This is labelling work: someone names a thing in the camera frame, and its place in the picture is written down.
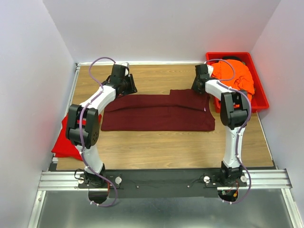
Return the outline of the maroon t shirt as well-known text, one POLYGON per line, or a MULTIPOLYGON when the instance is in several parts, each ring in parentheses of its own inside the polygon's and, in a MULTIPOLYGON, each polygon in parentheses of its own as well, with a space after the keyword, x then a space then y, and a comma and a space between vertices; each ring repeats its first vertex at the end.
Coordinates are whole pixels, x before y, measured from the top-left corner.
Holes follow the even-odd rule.
POLYGON ((191 89, 171 90, 168 95, 127 95, 104 110, 102 131, 215 130, 209 96, 191 89))

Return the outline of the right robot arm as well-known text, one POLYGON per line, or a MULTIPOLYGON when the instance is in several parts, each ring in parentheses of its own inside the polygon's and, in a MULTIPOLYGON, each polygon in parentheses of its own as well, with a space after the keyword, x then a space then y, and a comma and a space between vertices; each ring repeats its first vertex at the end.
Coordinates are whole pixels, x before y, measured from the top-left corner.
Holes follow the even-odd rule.
POLYGON ((243 91, 233 89, 211 78, 213 67, 204 63, 195 66, 192 90, 220 100, 220 120, 226 128, 226 146, 218 175, 221 185, 229 186, 243 175, 241 159, 245 127, 251 116, 251 103, 243 91))

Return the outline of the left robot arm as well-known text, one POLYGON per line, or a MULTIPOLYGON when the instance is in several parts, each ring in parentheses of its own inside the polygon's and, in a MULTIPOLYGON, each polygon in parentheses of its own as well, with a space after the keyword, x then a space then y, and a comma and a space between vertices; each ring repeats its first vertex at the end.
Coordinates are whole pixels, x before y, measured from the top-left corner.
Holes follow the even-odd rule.
POLYGON ((99 138, 99 115, 115 99, 137 92, 129 63, 114 64, 109 77, 98 90, 80 105, 70 105, 67 113, 66 138, 78 150, 85 168, 78 179, 102 187, 105 183, 105 165, 96 146, 99 138))

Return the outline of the orange t shirt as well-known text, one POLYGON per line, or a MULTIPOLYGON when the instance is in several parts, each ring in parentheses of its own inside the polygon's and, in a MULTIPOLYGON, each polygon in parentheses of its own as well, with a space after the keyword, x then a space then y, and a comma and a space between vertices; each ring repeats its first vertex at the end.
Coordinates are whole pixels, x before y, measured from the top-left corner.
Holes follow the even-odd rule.
POLYGON ((226 61, 233 66, 235 74, 233 74, 233 70, 229 64, 219 61, 211 64, 211 66, 214 67, 212 77, 219 79, 221 83, 228 87, 232 87, 236 90, 245 90, 249 100, 251 101, 252 96, 255 94, 255 88, 254 81, 248 67, 238 60, 227 59, 226 61))

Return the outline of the red plastic bin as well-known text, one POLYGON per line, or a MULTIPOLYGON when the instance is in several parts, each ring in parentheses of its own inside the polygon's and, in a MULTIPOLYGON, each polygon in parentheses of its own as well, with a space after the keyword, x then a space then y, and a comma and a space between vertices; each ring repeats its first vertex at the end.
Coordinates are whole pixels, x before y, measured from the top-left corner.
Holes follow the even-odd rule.
POLYGON ((223 61, 230 65, 230 67, 233 70, 233 74, 235 74, 235 70, 233 66, 226 61, 227 59, 238 60, 244 63, 248 67, 252 75, 254 81, 254 88, 255 88, 255 94, 252 96, 252 100, 250 101, 252 113, 268 109, 269 108, 268 100, 266 98, 261 81, 259 79, 256 68, 254 66, 254 62, 251 58, 251 55, 248 52, 207 52, 206 53, 206 60, 208 61, 207 63, 208 65, 217 63, 219 61, 223 61))

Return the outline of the folded red t shirt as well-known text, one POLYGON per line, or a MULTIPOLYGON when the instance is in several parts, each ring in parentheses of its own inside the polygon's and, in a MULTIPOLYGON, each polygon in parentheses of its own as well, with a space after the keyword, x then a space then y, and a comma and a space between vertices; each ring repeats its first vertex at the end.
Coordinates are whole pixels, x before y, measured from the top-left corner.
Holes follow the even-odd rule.
POLYGON ((51 152, 57 158, 74 158, 82 161, 78 149, 66 138, 67 118, 68 114, 61 121, 61 130, 51 152))

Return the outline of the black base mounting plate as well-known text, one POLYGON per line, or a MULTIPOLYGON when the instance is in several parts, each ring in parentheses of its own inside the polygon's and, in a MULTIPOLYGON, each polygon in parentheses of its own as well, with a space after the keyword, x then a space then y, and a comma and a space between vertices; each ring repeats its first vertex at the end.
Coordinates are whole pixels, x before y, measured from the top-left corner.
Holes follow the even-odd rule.
POLYGON ((244 174, 226 175, 219 168, 106 170, 101 175, 110 182, 87 172, 78 177, 78 186, 89 190, 91 200, 110 198, 180 198, 219 195, 233 197, 247 186, 244 174))

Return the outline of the aluminium frame rail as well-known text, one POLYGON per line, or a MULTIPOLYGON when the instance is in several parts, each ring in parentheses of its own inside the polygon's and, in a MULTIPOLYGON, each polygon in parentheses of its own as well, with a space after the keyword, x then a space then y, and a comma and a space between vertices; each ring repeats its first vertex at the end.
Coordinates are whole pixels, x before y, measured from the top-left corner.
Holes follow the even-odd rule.
POLYGON ((181 185, 191 188, 194 184, 202 183, 207 188, 216 188, 217 190, 235 190, 237 187, 246 189, 290 189, 292 184, 285 170, 251 170, 249 173, 244 172, 239 180, 232 184, 221 185, 215 175, 203 174, 195 180, 174 180, 167 178, 165 180, 129 180, 126 174, 111 174, 108 178, 112 183, 98 184, 96 181, 86 180, 83 171, 59 171, 43 172, 40 177, 38 190, 40 191, 70 191, 70 190, 93 190, 105 191, 113 185, 117 189, 123 189, 128 184, 136 189, 144 187, 165 187, 181 185))

